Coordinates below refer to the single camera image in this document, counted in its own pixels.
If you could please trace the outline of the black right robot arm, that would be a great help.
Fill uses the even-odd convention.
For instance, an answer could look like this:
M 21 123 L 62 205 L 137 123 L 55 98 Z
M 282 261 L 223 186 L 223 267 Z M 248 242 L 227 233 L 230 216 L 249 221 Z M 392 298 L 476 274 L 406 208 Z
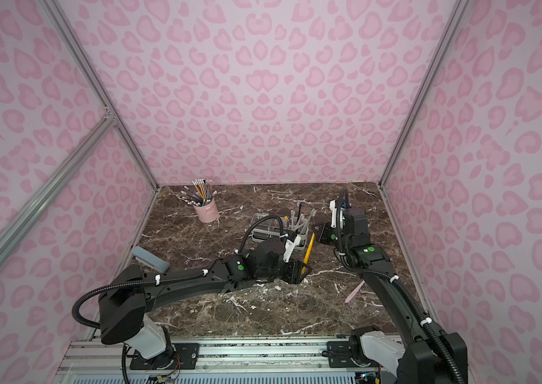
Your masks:
M 409 292 L 381 246 L 371 241 L 365 211 L 349 202 L 342 190 L 329 204 L 328 234 L 320 240 L 333 246 L 339 263 L 369 286 L 380 299 L 400 336 L 394 342 L 375 331 L 354 332 L 360 356 L 393 374 L 398 383 L 466 383 L 467 346 L 446 332 Z

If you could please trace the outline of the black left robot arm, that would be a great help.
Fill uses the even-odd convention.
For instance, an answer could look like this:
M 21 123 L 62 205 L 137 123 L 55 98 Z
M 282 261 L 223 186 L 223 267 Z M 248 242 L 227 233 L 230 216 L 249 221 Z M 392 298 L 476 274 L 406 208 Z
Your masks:
M 174 302 L 205 294 L 224 294 L 248 289 L 256 284 L 281 280 L 297 285 L 311 272 L 310 266 L 292 258 L 298 237 L 285 229 L 277 215 L 254 222 L 240 246 L 207 267 L 146 274 L 138 266 L 123 270 L 111 284 L 79 297 L 72 317 L 80 325 L 101 333 L 104 345 L 122 344 L 146 362 L 176 357 L 168 329 L 148 314 Z

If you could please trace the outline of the yellow toothbrush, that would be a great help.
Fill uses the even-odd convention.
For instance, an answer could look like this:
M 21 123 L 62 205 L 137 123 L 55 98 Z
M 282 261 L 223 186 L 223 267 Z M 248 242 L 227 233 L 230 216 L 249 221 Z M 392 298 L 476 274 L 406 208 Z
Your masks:
M 306 267 L 309 265 L 309 259 L 310 259 L 310 256 L 312 254 L 312 248 L 313 248 L 314 243 L 315 243 L 315 238 L 316 238 L 315 233 L 312 233 L 312 236 L 311 236 L 311 238 L 309 240 L 308 248 L 307 248 L 305 256 L 304 256 L 303 267 L 301 268 L 301 274 L 302 275 L 305 274 Z

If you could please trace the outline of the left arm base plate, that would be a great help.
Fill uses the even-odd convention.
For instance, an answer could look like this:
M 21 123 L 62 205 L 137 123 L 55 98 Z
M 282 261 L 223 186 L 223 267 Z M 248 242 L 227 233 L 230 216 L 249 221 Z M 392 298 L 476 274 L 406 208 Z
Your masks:
M 199 343 L 173 344 L 157 357 L 144 359 L 140 352 L 133 355 L 129 368 L 132 371 L 194 370 L 200 353 Z

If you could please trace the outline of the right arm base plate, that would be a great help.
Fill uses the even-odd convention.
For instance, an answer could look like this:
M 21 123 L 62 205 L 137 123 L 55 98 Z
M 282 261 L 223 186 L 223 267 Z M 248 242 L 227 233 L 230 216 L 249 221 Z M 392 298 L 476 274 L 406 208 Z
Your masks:
M 326 343 L 326 349 L 321 355 L 328 360 L 330 368 L 369 367 L 369 364 L 359 362 L 352 351 L 349 341 L 331 341 Z

